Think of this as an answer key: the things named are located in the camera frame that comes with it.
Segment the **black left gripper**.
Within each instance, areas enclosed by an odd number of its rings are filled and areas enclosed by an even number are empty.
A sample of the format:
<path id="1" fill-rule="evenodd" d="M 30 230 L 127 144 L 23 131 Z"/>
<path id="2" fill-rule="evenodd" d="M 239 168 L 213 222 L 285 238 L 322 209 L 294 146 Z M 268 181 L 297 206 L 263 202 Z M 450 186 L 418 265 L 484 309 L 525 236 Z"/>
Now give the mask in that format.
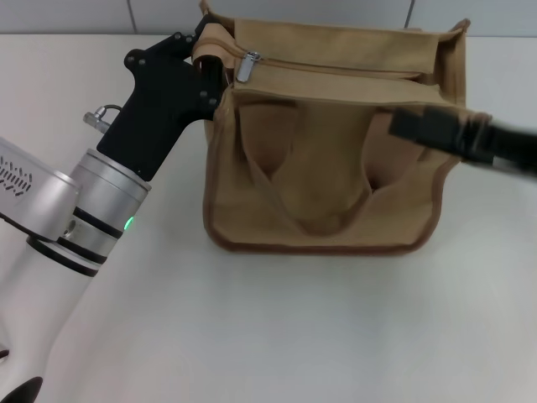
<path id="1" fill-rule="evenodd" d="M 198 68 L 187 61 L 203 29 L 220 20 L 205 15 L 192 34 L 176 32 L 124 59 L 134 89 L 97 145 L 97 150 L 143 181 L 151 181 L 191 123 L 212 120 L 229 86 L 221 58 L 203 55 Z"/>

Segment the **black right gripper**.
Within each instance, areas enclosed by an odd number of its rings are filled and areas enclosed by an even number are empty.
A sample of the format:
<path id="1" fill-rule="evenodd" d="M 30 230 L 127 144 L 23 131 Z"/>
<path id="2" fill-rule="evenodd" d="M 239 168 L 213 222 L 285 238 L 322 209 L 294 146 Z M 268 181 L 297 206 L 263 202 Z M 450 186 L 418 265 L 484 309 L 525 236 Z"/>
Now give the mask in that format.
<path id="1" fill-rule="evenodd" d="M 537 181 L 537 128 L 522 128 L 493 120 L 490 129 L 494 156 L 481 145 L 486 128 L 484 118 L 460 118 L 441 108 L 426 107 L 421 114 L 397 108 L 388 133 L 464 161 L 493 163 L 495 170 Z"/>

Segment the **silver metal zipper pull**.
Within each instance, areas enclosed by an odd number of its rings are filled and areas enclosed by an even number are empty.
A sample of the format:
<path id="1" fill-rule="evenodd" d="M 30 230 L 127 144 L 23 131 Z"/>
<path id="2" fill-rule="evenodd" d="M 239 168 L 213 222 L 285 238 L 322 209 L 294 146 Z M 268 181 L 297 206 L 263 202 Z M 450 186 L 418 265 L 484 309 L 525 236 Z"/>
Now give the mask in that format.
<path id="1" fill-rule="evenodd" d="M 261 55 L 257 52 L 247 52 L 238 66 L 236 81 L 240 83 L 246 83 L 253 71 L 253 67 L 261 59 Z"/>

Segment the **khaki canvas food bag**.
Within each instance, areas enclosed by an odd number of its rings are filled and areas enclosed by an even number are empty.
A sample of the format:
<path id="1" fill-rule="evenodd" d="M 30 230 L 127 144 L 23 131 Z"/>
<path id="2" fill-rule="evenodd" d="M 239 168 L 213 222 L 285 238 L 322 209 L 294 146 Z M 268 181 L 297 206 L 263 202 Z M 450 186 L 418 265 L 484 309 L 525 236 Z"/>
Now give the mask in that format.
<path id="1" fill-rule="evenodd" d="M 444 33 L 228 18 L 192 56 L 229 86 L 205 126 L 203 219 L 224 249 L 406 254 L 435 231 L 459 158 L 388 133 L 397 108 L 467 117 L 468 20 Z M 247 52 L 261 59 L 236 81 Z"/>

